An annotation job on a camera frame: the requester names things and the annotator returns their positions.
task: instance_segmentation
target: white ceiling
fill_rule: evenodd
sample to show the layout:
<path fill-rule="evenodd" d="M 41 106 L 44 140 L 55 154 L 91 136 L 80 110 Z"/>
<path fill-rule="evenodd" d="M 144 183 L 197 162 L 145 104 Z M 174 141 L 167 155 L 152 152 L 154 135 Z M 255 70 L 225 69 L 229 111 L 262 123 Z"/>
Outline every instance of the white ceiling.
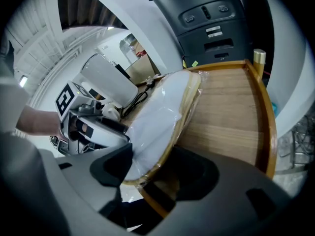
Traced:
<path fill-rule="evenodd" d="M 78 27 L 62 31 L 58 0 L 25 0 L 4 31 L 15 50 L 15 78 L 28 77 L 24 88 L 32 97 L 47 74 L 71 50 L 92 37 L 95 44 L 99 43 L 106 37 L 106 31 L 106 27 Z"/>

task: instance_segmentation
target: yellow sticker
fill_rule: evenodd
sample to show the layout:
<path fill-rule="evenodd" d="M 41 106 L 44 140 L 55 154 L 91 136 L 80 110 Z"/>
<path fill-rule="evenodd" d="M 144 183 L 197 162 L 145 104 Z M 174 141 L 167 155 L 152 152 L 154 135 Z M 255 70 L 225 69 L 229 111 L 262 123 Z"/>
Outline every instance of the yellow sticker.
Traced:
<path fill-rule="evenodd" d="M 187 68 L 187 65 L 186 65 L 185 60 L 183 60 L 183 67 L 184 67 L 184 68 Z"/>
<path fill-rule="evenodd" d="M 192 63 L 192 67 L 195 67 L 195 66 L 197 66 L 198 65 L 198 62 L 197 61 L 194 61 L 194 63 Z"/>

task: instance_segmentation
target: wooden table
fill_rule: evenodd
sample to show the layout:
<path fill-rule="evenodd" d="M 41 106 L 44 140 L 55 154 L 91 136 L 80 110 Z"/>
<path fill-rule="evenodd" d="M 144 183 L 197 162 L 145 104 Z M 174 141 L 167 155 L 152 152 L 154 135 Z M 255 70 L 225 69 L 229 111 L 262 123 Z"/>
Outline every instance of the wooden table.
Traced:
<path fill-rule="evenodd" d="M 200 155 L 217 153 L 234 157 L 273 177 L 277 145 L 275 119 L 266 88 L 252 64 L 248 60 L 229 61 L 189 70 L 203 72 L 202 92 L 177 145 Z M 145 87 L 138 86 L 139 91 Z M 130 124 L 140 110 L 138 106 L 123 123 Z M 150 185 L 176 200 L 179 185 L 170 164 L 161 168 Z M 169 210 L 146 187 L 140 188 L 140 193 L 161 216 L 168 214 Z"/>

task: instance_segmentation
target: ceiling light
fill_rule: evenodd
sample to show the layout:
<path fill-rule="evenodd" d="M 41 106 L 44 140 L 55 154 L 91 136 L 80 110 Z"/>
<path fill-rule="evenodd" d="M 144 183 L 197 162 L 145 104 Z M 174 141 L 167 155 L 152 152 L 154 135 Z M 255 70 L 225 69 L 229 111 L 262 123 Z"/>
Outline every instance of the ceiling light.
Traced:
<path fill-rule="evenodd" d="M 25 83 L 26 83 L 27 80 L 28 80 L 28 78 L 23 75 L 23 76 L 21 77 L 21 79 L 20 79 L 20 82 L 19 82 L 20 86 L 21 86 L 21 87 L 24 87 L 24 85 L 25 85 Z"/>

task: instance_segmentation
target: white cylinder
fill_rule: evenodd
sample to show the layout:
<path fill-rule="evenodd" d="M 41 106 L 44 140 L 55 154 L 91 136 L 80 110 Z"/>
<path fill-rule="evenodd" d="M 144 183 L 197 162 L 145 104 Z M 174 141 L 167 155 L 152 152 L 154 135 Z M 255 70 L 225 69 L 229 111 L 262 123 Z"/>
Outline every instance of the white cylinder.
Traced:
<path fill-rule="evenodd" d="M 128 106 L 138 93 L 138 88 L 100 54 L 89 58 L 76 79 L 81 84 L 88 82 L 95 91 L 106 99 L 111 99 L 118 108 Z"/>

